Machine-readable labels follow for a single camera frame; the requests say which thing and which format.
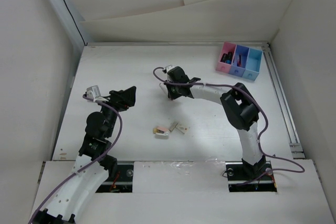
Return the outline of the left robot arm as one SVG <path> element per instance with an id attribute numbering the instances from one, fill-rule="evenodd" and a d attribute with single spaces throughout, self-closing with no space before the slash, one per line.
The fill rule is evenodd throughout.
<path id="1" fill-rule="evenodd" d="M 91 197 L 106 180 L 117 177 L 118 161 L 108 152 L 115 124 L 123 125 L 120 113 L 135 105 L 136 87 L 100 94 L 98 86 L 87 88 L 83 98 L 101 107 L 86 119 L 85 136 L 69 176 L 43 200 L 29 223 L 76 223 Z"/>

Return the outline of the grey eraser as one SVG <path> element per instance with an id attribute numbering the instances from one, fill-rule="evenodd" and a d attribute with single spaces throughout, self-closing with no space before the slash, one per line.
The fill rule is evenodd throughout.
<path id="1" fill-rule="evenodd" d="M 170 132 L 172 132 L 176 128 L 177 125 L 178 125 L 178 122 L 173 122 L 169 128 Z"/>

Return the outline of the black marker blue cap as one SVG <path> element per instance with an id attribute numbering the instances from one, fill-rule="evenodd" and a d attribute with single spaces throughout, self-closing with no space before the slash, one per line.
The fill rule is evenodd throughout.
<path id="1" fill-rule="evenodd" d="M 225 63 L 231 65 L 232 64 L 232 59 L 233 59 L 233 53 L 228 52 L 225 59 L 226 59 Z"/>

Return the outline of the white eraser pink sleeve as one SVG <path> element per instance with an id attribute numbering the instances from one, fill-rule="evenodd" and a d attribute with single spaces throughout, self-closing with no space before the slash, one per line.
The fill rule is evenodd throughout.
<path id="1" fill-rule="evenodd" d="M 161 133 L 156 133 L 155 135 L 161 138 L 169 138 L 170 136 L 170 131 L 168 129 L 165 128 L 158 128 L 161 131 Z"/>

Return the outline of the red pen clear cap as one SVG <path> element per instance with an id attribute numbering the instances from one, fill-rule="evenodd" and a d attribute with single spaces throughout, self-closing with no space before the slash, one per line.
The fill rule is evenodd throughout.
<path id="1" fill-rule="evenodd" d="M 238 56 L 238 60 L 237 60 L 237 66 L 238 67 L 242 67 L 243 66 L 243 62 L 242 62 L 242 55 L 241 54 L 239 54 L 239 56 Z"/>

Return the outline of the white boxed eraser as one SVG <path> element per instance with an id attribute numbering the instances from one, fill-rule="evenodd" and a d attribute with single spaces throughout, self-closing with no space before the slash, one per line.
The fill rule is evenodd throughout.
<path id="1" fill-rule="evenodd" d="M 181 132 L 182 134 L 185 134 L 188 132 L 188 127 L 185 126 L 184 124 L 182 123 L 178 123 L 175 127 L 179 132 Z"/>

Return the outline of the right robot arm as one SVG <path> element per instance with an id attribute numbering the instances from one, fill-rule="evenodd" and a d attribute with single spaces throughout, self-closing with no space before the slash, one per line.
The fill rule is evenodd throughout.
<path id="1" fill-rule="evenodd" d="M 239 135 L 242 146 L 243 173 L 248 180 L 256 179 L 265 171 L 266 157 L 259 147 L 258 120 L 261 109 L 243 83 L 235 85 L 200 83 L 200 78 L 189 78 L 181 67 L 169 65 L 164 85 L 168 98 L 202 99 L 221 105 L 231 126 Z"/>

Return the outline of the white pen pink cap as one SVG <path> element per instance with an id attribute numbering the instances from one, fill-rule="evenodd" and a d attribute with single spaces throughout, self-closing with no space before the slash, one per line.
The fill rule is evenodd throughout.
<path id="1" fill-rule="evenodd" d="M 163 91 L 165 97 L 169 98 L 169 93 L 168 93 L 167 86 L 164 83 L 159 83 L 159 87 Z"/>

